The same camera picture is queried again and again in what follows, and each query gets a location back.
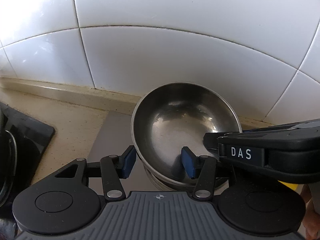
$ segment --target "granite countertop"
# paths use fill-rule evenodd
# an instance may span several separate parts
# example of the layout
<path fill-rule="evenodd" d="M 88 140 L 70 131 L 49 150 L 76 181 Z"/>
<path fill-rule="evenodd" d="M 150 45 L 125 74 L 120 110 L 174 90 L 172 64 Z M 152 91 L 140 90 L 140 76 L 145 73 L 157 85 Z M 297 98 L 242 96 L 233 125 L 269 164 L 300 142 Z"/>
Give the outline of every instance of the granite countertop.
<path fill-rule="evenodd" d="M 8 89 L 0 89 L 0 101 L 56 130 L 32 183 L 76 158 L 86 158 L 108 114 L 105 110 Z"/>

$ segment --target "tile wall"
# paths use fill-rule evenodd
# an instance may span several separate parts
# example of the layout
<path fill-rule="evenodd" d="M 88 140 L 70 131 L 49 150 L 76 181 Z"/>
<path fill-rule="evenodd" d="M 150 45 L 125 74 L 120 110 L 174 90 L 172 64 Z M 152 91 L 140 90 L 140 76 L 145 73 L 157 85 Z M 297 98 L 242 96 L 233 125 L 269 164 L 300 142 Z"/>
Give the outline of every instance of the tile wall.
<path fill-rule="evenodd" d="M 0 0 L 0 76 L 140 95 L 204 85 L 238 115 L 320 118 L 320 0 Z"/>

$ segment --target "round black button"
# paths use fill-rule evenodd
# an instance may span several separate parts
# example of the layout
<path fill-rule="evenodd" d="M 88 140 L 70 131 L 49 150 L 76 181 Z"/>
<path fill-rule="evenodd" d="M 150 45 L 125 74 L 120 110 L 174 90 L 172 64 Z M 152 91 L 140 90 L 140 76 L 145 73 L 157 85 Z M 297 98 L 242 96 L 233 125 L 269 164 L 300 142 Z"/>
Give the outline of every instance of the round black button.
<path fill-rule="evenodd" d="M 274 212 L 283 205 L 281 197 L 273 192 L 251 192 L 245 201 L 250 208 L 259 212 Z"/>
<path fill-rule="evenodd" d="M 60 212 L 71 206 L 72 196 L 62 191 L 50 191 L 36 199 L 36 206 L 44 212 Z"/>

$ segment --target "black stove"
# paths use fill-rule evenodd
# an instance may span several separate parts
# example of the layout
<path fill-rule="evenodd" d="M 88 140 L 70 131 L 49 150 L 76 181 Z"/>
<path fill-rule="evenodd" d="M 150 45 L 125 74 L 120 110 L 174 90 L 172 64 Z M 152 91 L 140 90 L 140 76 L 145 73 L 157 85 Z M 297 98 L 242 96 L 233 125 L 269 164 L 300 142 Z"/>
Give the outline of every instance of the black stove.
<path fill-rule="evenodd" d="M 9 145 L 12 148 L 11 154 L 14 154 L 14 148 L 16 147 L 15 172 L 12 173 L 14 176 L 11 175 L 13 183 L 5 199 L 0 200 L 0 219 L 15 222 L 12 215 L 13 200 L 31 184 L 41 157 L 55 130 L 53 127 L 20 113 L 1 102 L 0 108 L 4 114 L 2 128 L 7 133 Z M 4 185 L 0 185 L 0 192 L 1 190 L 4 191 L 3 187 Z"/>

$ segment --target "stove burner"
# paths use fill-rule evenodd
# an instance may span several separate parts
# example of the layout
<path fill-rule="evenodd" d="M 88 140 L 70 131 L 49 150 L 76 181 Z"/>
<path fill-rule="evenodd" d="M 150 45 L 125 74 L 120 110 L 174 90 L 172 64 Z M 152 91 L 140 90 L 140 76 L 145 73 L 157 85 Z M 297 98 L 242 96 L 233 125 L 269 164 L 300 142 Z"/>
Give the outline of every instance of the stove burner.
<path fill-rule="evenodd" d="M 16 174 L 16 169 L 17 169 L 17 158 L 18 158 L 18 152 L 17 152 L 17 143 L 9 131 L 6 130 L 6 132 L 9 134 L 9 139 L 8 139 L 8 144 L 9 144 L 9 158 L 10 158 L 10 168 L 11 173 L 9 176 L 5 178 L 4 184 L 2 186 L 2 189 L 0 191 L 0 207 L 6 202 L 7 198 L 9 197 L 12 185 L 13 185 L 13 180 L 14 176 Z"/>
<path fill-rule="evenodd" d="M 0 108 L 3 112 L 0 129 L 5 136 L 1 148 L 8 148 L 8 165 L 5 166 L 8 169 L 0 176 L 0 219 L 14 221 L 13 200 L 31 184 L 54 128 L 1 102 Z"/>

